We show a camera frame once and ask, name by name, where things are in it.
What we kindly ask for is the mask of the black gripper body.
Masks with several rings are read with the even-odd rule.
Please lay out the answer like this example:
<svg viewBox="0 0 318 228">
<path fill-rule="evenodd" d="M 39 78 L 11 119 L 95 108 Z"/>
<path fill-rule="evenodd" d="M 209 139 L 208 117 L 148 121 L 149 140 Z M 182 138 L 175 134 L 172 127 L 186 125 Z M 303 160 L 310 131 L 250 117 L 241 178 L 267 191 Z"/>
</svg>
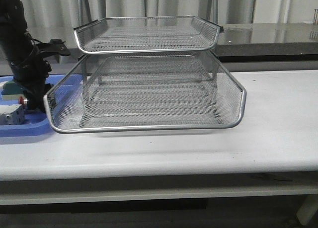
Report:
<svg viewBox="0 0 318 228">
<path fill-rule="evenodd" d="M 61 39 L 34 44 L 31 40 L 20 40 L 9 45 L 9 65 L 16 84 L 23 88 L 29 110 L 44 111 L 44 95 L 51 89 L 46 78 L 52 70 L 47 57 L 69 56 L 71 53 Z"/>
</svg>

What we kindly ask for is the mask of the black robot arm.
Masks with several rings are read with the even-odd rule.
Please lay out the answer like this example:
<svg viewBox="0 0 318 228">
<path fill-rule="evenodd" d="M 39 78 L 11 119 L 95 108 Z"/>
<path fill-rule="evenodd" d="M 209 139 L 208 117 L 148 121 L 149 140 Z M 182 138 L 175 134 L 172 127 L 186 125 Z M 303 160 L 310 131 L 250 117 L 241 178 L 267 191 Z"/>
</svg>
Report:
<svg viewBox="0 0 318 228">
<path fill-rule="evenodd" d="M 42 43 L 27 31 L 21 0 L 0 0 L 0 48 L 13 73 L 14 82 L 21 86 L 27 99 L 25 108 L 45 111 L 44 95 L 52 88 L 46 83 L 52 68 L 47 57 L 69 56 L 61 39 Z"/>
</svg>

